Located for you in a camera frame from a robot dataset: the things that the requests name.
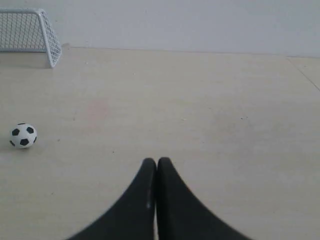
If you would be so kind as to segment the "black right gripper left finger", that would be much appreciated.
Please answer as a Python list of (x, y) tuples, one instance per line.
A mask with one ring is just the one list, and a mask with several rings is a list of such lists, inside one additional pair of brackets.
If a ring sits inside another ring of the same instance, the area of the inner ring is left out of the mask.
[(153, 240), (157, 166), (152, 158), (142, 161), (122, 196), (93, 223), (71, 240)]

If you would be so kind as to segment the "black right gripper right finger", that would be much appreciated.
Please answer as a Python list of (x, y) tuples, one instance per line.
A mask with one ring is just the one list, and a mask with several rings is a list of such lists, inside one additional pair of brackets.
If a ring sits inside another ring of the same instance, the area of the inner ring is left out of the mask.
[(160, 240), (249, 239), (193, 194), (168, 157), (160, 158), (157, 165), (156, 215)]

